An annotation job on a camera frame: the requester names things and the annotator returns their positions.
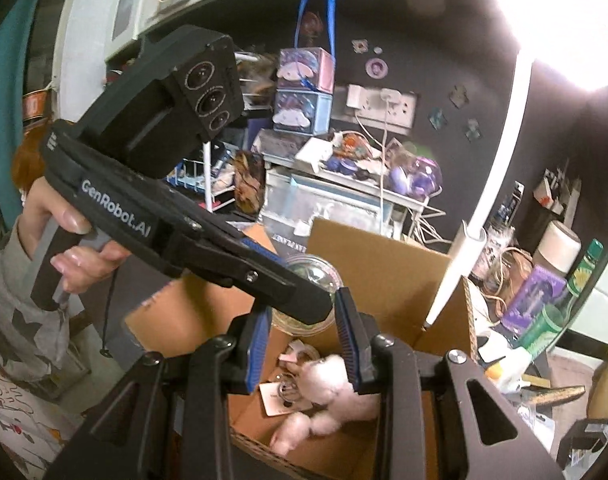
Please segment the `patterned grey sleeve forearm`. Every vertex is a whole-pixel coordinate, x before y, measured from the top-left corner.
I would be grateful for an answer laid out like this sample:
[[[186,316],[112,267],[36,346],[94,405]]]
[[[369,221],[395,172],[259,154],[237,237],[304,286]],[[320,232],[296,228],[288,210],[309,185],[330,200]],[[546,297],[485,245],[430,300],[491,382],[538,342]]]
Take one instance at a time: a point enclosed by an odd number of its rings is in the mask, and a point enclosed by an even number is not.
[[[12,229],[0,243],[0,371],[24,384],[61,366],[70,342],[68,311],[47,311],[31,300],[30,264]]]

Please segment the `person left hand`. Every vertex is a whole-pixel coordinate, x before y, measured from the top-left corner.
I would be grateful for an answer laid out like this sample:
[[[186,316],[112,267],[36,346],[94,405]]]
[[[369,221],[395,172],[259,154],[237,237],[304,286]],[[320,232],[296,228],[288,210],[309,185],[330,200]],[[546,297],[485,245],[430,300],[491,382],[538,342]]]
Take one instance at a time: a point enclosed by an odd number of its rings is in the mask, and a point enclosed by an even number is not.
[[[16,232],[24,252],[33,259],[42,240],[52,248],[50,266],[61,275],[61,288],[70,294],[87,292],[110,278],[130,252],[108,240],[101,248],[83,243],[92,231],[90,222],[69,204],[44,177],[38,178],[26,196]]]

